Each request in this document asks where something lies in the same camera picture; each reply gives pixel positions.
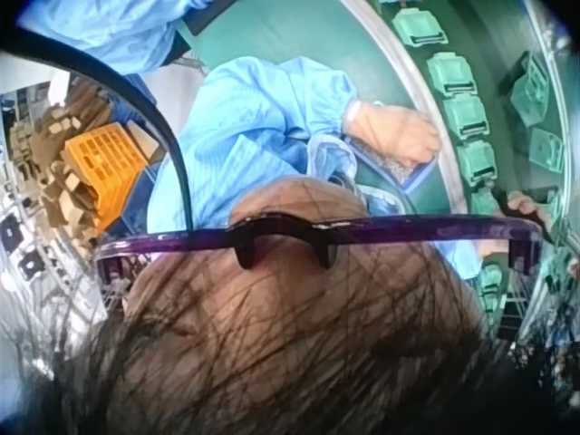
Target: glasses nose pad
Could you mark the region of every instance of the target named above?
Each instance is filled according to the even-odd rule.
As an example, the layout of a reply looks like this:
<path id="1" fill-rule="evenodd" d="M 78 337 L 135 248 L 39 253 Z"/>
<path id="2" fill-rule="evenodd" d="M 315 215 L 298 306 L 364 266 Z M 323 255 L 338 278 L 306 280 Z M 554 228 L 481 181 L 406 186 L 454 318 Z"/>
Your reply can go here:
<path id="1" fill-rule="evenodd" d="M 320 267 L 330 269 L 336 261 L 337 246 L 325 243 L 314 243 L 311 246 Z M 256 262 L 256 245 L 254 243 L 236 246 L 234 251 L 236 252 L 237 262 L 242 269 L 249 270 L 254 266 Z"/>
<path id="2" fill-rule="evenodd" d="M 314 243 L 311 245 L 316 258 L 318 258 L 320 267 L 323 267 L 324 269 L 330 269 L 336 261 L 337 246 L 328 245 L 325 243 Z"/>
<path id="3" fill-rule="evenodd" d="M 256 261 L 256 245 L 254 242 L 234 247 L 236 251 L 237 262 L 242 269 L 249 270 Z"/>

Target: sleeve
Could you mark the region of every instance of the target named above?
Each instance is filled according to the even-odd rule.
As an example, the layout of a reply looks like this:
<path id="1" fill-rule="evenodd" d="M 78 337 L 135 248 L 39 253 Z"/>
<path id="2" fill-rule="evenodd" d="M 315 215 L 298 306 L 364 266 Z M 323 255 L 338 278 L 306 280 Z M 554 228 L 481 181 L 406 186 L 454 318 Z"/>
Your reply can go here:
<path id="1" fill-rule="evenodd" d="M 462 280 L 473 279 L 481 272 L 482 260 L 473 241 L 433 242 L 433 245 L 456 270 Z"/>
<path id="2" fill-rule="evenodd" d="M 260 129 L 307 140 L 319 133 L 340 133 L 344 112 L 355 97 L 344 72 L 312 60 L 274 65 L 239 58 L 206 78 L 189 115 L 189 132 L 232 136 Z"/>
<path id="3" fill-rule="evenodd" d="M 212 1 L 37 0 L 31 2 L 20 21 L 32 30 L 44 29 L 43 34 L 52 31 L 94 47 L 165 26 L 182 17 L 189 9 L 204 9 Z"/>

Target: wrist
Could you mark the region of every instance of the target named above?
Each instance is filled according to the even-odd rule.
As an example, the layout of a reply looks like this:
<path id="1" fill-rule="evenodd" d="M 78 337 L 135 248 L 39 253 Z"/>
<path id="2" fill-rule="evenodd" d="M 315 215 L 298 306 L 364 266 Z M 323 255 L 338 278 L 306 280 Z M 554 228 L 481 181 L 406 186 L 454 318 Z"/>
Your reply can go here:
<path id="1" fill-rule="evenodd" d="M 352 138 L 370 145 L 368 131 L 370 127 L 371 104 L 362 100 L 352 101 L 343 116 L 343 132 Z"/>

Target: dark hair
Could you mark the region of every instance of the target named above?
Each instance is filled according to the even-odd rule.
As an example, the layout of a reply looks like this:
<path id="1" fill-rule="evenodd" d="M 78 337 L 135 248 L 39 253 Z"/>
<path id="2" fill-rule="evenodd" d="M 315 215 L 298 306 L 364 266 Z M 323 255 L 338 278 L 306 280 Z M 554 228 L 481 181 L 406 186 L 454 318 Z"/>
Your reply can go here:
<path id="1" fill-rule="evenodd" d="M 272 347 L 265 336 L 256 345 L 259 357 L 243 367 L 223 353 L 245 327 L 214 346 L 175 330 L 197 300 L 163 321 L 142 314 L 127 323 L 113 314 L 92 328 L 73 358 L 65 328 L 49 328 L 47 344 L 21 333 L 21 361 L 40 358 L 51 372 L 21 365 L 22 408 L 11 433 L 577 433 L 578 413 L 568 406 L 573 388 L 556 388 L 559 351 L 545 347 L 544 322 L 511 348 L 474 331 L 410 346 L 417 322 L 430 319 L 430 288 L 423 290 L 403 324 L 385 320 L 390 313 L 370 321 L 386 333 L 369 349 L 351 346 L 355 331 L 369 325 L 359 316 L 368 307 L 346 305 L 309 331 L 288 317 L 284 343 Z M 165 346 L 171 340 L 175 345 Z M 305 343 L 298 363 L 279 358 Z M 578 354 L 575 345 L 567 351 L 566 381 L 577 382 Z M 262 370 L 270 362 L 281 377 Z M 253 382 L 264 384 L 270 375 L 274 387 L 257 400 Z"/>

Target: green plastic fixture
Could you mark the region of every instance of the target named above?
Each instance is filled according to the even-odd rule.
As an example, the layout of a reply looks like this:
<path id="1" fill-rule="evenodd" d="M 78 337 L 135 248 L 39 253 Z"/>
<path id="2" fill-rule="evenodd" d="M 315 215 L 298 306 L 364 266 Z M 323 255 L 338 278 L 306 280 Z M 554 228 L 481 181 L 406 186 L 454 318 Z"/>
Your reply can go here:
<path id="1" fill-rule="evenodd" d="M 461 175 L 474 188 L 498 177 L 493 148 L 484 140 L 465 142 L 457 148 Z"/>
<path id="2" fill-rule="evenodd" d="M 550 81 L 542 63 L 530 54 L 524 61 L 526 73 L 517 79 L 510 101 L 526 127 L 542 122 L 546 117 Z"/>
<path id="3" fill-rule="evenodd" d="M 436 53 L 427 61 L 435 89 L 446 97 L 459 93 L 478 94 L 471 67 L 465 57 L 455 53 Z"/>
<path id="4" fill-rule="evenodd" d="M 539 128 L 532 130 L 529 161 L 559 174 L 564 170 L 564 150 L 564 143 L 554 133 Z"/>
<path id="5" fill-rule="evenodd" d="M 462 93 L 443 102 L 451 130 L 465 140 L 479 134 L 489 134 L 486 110 L 478 96 Z"/>
<path id="6" fill-rule="evenodd" d="M 491 194 L 490 188 L 481 188 L 471 194 L 471 213 L 474 215 L 491 215 L 499 210 L 499 204 Z"/>
<path id="7" fill-rule="evenodd" d="M 501 268 L 497 265 L 487 265 L 479 273 L 478 286 L 487 313 L 494 313 L 499 307 L 502 277 Z"/>
<path id="8" fill-rule="evenodd" d="M 557 190 L 552 190 L 548 193 L 547 202 L 537 203 L 546 214 L 550 222 L 556 222 L 560 218 L 560 211 L 562 210 L 562 195 Z"/>
<path id="9" fill-rule="evenodd" d="M 411 47 L 427 44 L 448 44 L 447 35 L 429 11 L 416 7 L 401 9 L 392 20 L 402 42 Z"/>

